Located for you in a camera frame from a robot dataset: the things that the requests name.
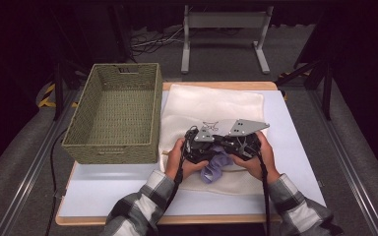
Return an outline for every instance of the hand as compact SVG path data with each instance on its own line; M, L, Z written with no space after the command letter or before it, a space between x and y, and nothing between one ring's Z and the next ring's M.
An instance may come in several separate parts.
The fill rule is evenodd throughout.
M174 180L176 177L177 170L179 169L179 163L180 163L180 155L182 153L182 146L185 142L184 138L180 138L176 141L176 144L174 144L173 149L168 153L168 160L167 165L165 167L164 174ZM188 176L190 176L193 172L201 170L205 166L208 165L208 161L204 160L197 164L194 164L188 160L183 161L183 179L186 179Z
M266 169L268 170L267 181L269 184L271 184L277 181L279 177L281 177L281 174L278 172L275 166L272 146L269 144L268 140L261 131L256 132L256 135L261 143L260 152L262 153L263 161L266 165ZM253 177L262 180L262 168L260 167L260 160L258 157L251 158L247 161L244 161L234 154L231 154L230 157L236 165L246 168Z

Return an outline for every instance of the wooden table edge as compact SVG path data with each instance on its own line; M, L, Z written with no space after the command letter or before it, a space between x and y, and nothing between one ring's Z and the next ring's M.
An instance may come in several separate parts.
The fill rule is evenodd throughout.
M282 219L277 214L271 214L272 222ZM105 216L69 216L61 217L57 214L56 223L65 226L104 225ZM264 223L265 214L202 214L202 215L164 215L157 224L229 224L229 223Z
M273 82L164 82L163 90L170 90L171 85L208 87L211 89L234 90L277 90Z

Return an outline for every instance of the purple object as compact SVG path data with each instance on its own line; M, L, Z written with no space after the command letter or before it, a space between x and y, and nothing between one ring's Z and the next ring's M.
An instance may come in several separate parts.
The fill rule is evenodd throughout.
M210 163L201 170L201 178L207 184L217 181L222 176L221 168L223 166L233 164L231 157L229 157L221 146L213 146L212 149L219 153L216 154L210 160Z

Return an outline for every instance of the metal gripper jaw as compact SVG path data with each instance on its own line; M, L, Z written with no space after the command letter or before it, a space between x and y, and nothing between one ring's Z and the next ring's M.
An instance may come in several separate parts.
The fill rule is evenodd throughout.
M206 127L202 127L198 134L195 136L195 142L208 142L212 143L214 141L214 137L208 132Z
M243 137L269 127L270 125L268 123L238 119L228 132L228 135L230 137Z

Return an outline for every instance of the black strap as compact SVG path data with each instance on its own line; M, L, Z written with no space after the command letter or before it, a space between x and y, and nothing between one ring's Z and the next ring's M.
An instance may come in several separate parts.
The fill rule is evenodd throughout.
M321 228L327 229L330 231L331 235L342 235L344 234L344 231L341 227L335 225L333 223L334 216L331 215L330 217L326 218L321 224Z
M271 235L270 234L269 184L267 182L268 171L260 152L257 153L257 157L260 160L260 167L262 168L262 183L263 183L263 193L265 195L265 208L266 208L266 228L267 228L266 235Z
M167 201L167 205L165 206L165 209L168 209L168 206L170 206L171 202L174 199L174 196L177 193L177 189L179 189L180 183L182 183L182 181L183 181L183 168L182 168L182 166L183 166L183 161L185 161L185 157L183 155L183 152L184 152L184 148L186 147L186 142L187 142L187 140L185 140L185 142L183 143L183 150L180 154L179 169L177 170L176 176L174 177L173 191L171 192L171 196Z

